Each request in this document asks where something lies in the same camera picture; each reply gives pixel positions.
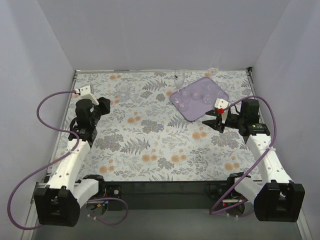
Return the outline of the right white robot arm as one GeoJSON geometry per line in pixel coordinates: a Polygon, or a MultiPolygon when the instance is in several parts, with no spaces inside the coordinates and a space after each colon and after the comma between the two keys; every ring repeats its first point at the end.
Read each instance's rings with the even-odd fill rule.
{"type": "Polygon", "coordinates": [[[219,133],[223,133],[225,128],[237,129],[255,159],[246,172],[230,175],[231,186],[211,207],[209,214],[219,214],[218,205],[235,191],[252,203],[259,221],[295,223],[300,215],[305,189],[292,180],[279,160],[274,148],[277,130],[270,132],[267,125],[260,122],[259,101],[262,99],[255,95],[239,99],[240,112],[233,114],[229,110],[236,104],[217,98],[213,109],[206,112],[216,118],[203,121],[204,125],[219,133]]]}

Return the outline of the lavender plastic tray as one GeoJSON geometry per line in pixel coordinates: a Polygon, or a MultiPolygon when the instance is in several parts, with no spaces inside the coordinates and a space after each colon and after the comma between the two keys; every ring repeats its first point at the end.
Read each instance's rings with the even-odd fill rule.
{"type": "Polygon", "coordinates": [[[217,99],[229,100],[224,83],[216,83],[210,77],[202,77],[169,97],[183,117],[193,122],[213,109],[217,99]]]}

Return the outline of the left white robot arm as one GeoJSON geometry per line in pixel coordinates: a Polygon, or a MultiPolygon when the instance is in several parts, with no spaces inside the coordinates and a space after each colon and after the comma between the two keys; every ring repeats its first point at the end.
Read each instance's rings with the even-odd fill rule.
{"type": "Polygon", "coordinates": [[[76,117],[71,121],[68,136],[68,156],[59,164],[44,188],[34,193],[34,201],[41,225],[73,227],[79,220],[81,207],[93,198],[103,197],[104,178],[87,175],[76,185],[80,167],[90,152],[97,136],[97,124],[110,113],[111,101],[100,97],[96,103],[81,99],[75,104],[76,117]]]}

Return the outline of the faceted glass edge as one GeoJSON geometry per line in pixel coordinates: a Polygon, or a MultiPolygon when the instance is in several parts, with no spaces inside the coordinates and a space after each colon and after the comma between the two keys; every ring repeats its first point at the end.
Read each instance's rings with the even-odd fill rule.
{"type": "Polygon", "coordinates": [[[184,112],[184,111],[187,111],[189,109],[189,104],[188,103],[185,103],[185,102],[180,102],[178,104],[178,109],[181,111],[181,112],[184,112]]]}

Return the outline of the ribbed tumbler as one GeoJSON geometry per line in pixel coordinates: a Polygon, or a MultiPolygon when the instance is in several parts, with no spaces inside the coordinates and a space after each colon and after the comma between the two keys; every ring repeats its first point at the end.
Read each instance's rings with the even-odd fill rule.
{"type": "Polygon", "coordinates": [[[219,90],[214,84],[207,84],[203,88],[203,101],[207,104],[212,104],[217,98],[219,90]]]}

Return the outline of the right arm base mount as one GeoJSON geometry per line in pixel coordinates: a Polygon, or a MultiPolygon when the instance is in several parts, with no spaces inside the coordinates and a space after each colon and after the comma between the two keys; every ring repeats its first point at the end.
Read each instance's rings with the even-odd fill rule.
{"type": "Polygon", "coordinates": [[[226,213],[227,216],[235,218],[244,218],[254,213],[253,209],[247,209],[245,203],[249,201],[241,194],[232,190],[222,200],[220,198],[229,189],[227,183],[207,183],[204,186],[206,196],[212,201],[215,206],[214,211],[220,211],[219,214],[226,213]]]}

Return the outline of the champagne flute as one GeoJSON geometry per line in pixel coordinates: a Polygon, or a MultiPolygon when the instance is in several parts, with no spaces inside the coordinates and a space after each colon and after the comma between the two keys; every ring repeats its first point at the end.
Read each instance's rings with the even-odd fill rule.
{"type": "Polygon", "coordinates": [[[214,80],[214,77],[219,72],[221,60],[222,60],[222,52],[220,51],[214,52],[207,68],[207,72],[209,73],[209,77],[212,81],[214,80]]]}
{"type": "Polygon", "coordinates": [[[174,103],[178,104],[180,102],[180,89],[183,87],[185,82],[185,70],[176,69],[174,72],[174,85],[176,87],[176,93],[174,95],[174,103]]]}

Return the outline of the faceted tumbler back left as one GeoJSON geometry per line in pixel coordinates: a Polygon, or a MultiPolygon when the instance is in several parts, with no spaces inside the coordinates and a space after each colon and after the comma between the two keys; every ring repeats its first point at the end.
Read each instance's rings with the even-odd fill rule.
{"type": "Polygon", "coordinates": [[[126,82],[126,81],[119,82],[115,86],[115,89],[116,89],[119,97],[123,101],[126,101],[130,98],[131,85],[128,82],[126,82]]]}

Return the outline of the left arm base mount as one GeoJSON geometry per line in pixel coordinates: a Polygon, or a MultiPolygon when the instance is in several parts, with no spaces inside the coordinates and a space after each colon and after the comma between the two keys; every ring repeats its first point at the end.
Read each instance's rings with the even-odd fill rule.
{"type": "Polygon", "coordinates": [[[107,186],[101,193],[97,193],[89,199],[85,208],[89,215],[104,217],[107,212],[122,211],[123,204],[118,200],[106,200],[106,198],[121,198],[121,187],[119,185],[107,186]]]}

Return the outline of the small glass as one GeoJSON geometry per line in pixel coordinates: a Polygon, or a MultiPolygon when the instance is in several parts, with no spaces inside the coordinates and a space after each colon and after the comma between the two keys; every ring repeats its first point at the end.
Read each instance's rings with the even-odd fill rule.
{"type": "Polygon", "coordinates": [[[202,94],[201,94],[201,92],[199,92],[199,91],[194,91],[194,92],[192,93],[192,99],[193,99],[193,100],[199,100],[199,99],[201,99],[201,97],[202,97],[202,94]]]}
{"type": "Polygon", "coordinates": [[[183,99],[189,99],[189,98],[191,97],[191,93],[190,93],[188,90],[183,90],[183,91],[181,92],[181,97],[182,97],[183,99]]]}

